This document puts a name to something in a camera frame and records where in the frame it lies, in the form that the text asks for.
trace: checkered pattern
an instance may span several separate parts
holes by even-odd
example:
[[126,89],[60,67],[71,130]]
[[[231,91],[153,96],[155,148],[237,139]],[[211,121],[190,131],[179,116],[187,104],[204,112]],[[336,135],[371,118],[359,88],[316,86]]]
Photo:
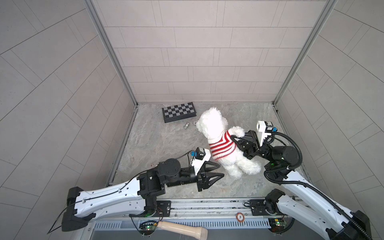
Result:
[[183,103],[179,105],[174,105],[172,107],[163,108],[165,118],[172,118],[176,116],[185,115],[188,113],[194,113],[195,109],[193,108],[192,103]]

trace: gray stone floor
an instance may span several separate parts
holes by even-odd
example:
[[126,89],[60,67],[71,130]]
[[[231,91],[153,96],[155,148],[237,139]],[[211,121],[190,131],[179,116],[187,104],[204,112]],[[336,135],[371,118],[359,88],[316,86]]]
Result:
[[[256,130],[257,121],[263,120],[271,121],[282,132],[270,103],[196,103],[196,117],[169,123],[164,123],[161,112],[161,108],[165,106],[171,106],[171,104],[139,105],[132,131],[114,178],[115,184],[127,181],[134,174],[152,168],[158,162],[168,158],[179,157],[197,147],[209,148],[206,138],[192,122],[198,120],[205,110],[213,106],[217,107],[228,120],[228,127],[241,126],[246,131]],[[191,125],[184,129],[183,126],[186,122]],[[254,160],[260,161],[262,166],[267,163],[260,157],[255,157]],[[188,166],[186,157],[181,158],[180,162],[182,167]],[[216,171],[226,173],[223,167]],[[243,174],[239,180],[226,175],[202,192],[197,191],[196,184],[167,188],[166,194],[158,198],[264,197],[274,188],[283,190],[279,185],[267,181],[261,171],[257,175]]]

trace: metal corner post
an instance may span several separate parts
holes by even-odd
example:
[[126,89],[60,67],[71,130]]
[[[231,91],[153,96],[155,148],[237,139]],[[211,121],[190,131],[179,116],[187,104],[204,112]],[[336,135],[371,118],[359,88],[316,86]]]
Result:
[[307,40],[305,41],[302,49],[300,50],[299,54],[297,55],[297,58],[295,62],[293,63],[292,68],[290,69],[285,81],[283,82],[283,85],[281,86],[279,92],[276,95],[276,98],[273,100],[273,104],[276,105],[280,99],[285,90],[287,89],[289,83],[292,81],[295,73],[299,69],[301,63],[303,62],[305,56],[307,55],[309,49],[311,48],[312,44],[314,43],[317,35],[319,35],[321,29],[323,28],[325,22],[327,21],[329,15],[331,14],[333,7],[335,6],[337,0],[328,0],[325,3],[325,6],[323,7],[323,10],[320,13],[320,16],[316,20],[316,23],[314,24]]
[[126,87],[126,89],[128,90],[129,95],[130,95],[130,97],[131,97],[131,99],[132,99],[132,101],[136,107],[137,106],[136,98],[133,95],[132,89],[130,88],[130,86],[128,84],[128,80],[125,77],[125,74],[121,68],[121,65],[119,63],[118,58],[116,57],[116,54],[113,50],[111,42],[109,41],[107,33],[105,32],[105,29],[104,29],[104,27],[100,21],[99,15],[98,15],[96,9],[94,8],[92,0],[84,0],[84,5],[85,5],[85,8],[87,9],[87,11],[89,13],[89,16],[91,17],[91,20],[93,21],[93,23],[96,27],[97,32],[99,33],[101,41],[103,42],[104,46],[106,47],[108,55],[111,57],[111,61],[112,61],[113,66],[115,67],[120,79],[122,79],[123,84]]

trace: teddy bear's leg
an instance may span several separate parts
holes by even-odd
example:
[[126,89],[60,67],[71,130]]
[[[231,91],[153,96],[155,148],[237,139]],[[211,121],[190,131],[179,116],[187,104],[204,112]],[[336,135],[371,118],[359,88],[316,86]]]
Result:
[[258,162],[247,159],[242,156],[236,162],[237,166],[243,170],[246,174],[254,175],[260,172],[261,166]]
[[233,165],[230,165],[230,166],[223,166],[226,171],[228,172],[229,175],[231,175],[232,177],[236,178],[236,179],[239,179],[241,177],[241,175],[243,174],[243,172],[240,170],[240,168],[238,166],[236,166],[236,164],[233,164]]

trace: plush toy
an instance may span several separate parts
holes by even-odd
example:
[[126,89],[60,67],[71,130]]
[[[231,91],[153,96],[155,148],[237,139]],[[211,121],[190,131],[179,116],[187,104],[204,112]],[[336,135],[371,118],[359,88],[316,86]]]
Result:
[[243,152],[230,139],[231,135],[243,137],[244,129],[236,126],[226,130],[228,122],[217,108],[205,111],[196,126],[208,139],[212,158],[218,160],[229,175],[238,179],[243,172],[250,175],[260,172],[260,164],[244,157]]

